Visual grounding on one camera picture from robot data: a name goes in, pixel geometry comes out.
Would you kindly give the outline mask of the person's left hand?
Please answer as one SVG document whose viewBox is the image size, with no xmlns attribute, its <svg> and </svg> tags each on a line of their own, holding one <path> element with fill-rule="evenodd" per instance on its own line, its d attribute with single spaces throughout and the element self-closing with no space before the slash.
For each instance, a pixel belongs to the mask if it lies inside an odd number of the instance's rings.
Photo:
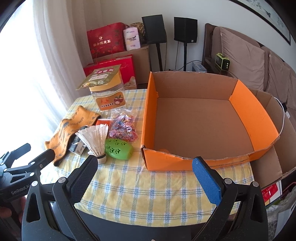
<svg viewBox="0 0 296 241">
<path fill-rule="evenodd" d="M 16 213 L 18 215 L 18 221 L 20 223 L 22 223 L 23 212 L 25 209 L 26 201 L 27 201 L 27 199 L 25 196 L 22 196 L 16 200 L 14 200 L 14 202 L 16 203 L 16 207 L 17 207 L 17 209 L 15 209 L 14 206 L 10 202 L 5 202 L 1 198 L 1 219 L 7 219 L 7 218 L 11 217 L 14 213 Z"/>
</svg>

